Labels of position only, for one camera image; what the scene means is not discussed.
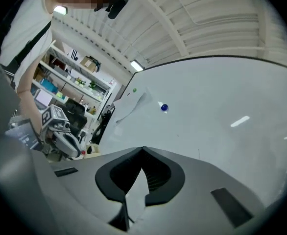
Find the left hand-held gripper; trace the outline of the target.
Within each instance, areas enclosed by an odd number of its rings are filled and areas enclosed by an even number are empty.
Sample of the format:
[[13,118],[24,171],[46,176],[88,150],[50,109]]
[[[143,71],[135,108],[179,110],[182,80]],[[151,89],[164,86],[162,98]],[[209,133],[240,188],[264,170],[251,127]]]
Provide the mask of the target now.
[[78,139],[70,132],[70,122],[63,109],[51,104],[41,115],[42,129],[40,141],[47,143],[47,139],[54,137],[54,144],[61,152],[69,157],[79,157],[81,146]]

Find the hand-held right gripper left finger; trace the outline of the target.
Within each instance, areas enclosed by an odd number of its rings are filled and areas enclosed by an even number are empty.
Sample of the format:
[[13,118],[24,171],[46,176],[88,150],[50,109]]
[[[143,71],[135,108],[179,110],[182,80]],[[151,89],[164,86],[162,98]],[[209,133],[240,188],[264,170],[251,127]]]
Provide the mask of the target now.
[[130,225],[127,200],[139,148],[76,161],[45,163],[45,197],[64,235],[142,235]]

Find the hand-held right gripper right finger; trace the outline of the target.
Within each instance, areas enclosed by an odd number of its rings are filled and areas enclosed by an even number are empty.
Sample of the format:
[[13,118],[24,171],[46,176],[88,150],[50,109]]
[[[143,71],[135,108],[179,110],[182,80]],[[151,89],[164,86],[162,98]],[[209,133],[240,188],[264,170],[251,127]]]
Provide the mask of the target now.
[[168,203],[146,207],[131,227],[133,235],[231,235],[234,227],[212,191],[226,189],[253,217],[265,210],[259,197],[247,186],[208,162],[165,150],[152,151],[178,163],[185,183]]

